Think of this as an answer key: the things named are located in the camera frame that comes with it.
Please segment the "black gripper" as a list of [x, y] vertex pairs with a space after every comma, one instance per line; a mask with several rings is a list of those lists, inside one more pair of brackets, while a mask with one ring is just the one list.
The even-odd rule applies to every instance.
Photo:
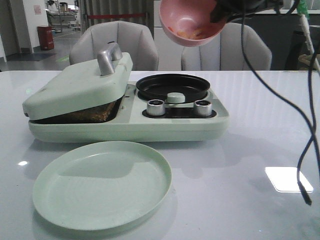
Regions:
[[210, 22], [233, 22], [242, 17], [252, 17], [266, 10], [278, 12], [284, 5], [283, 0], [217, 0], [210, 13]]

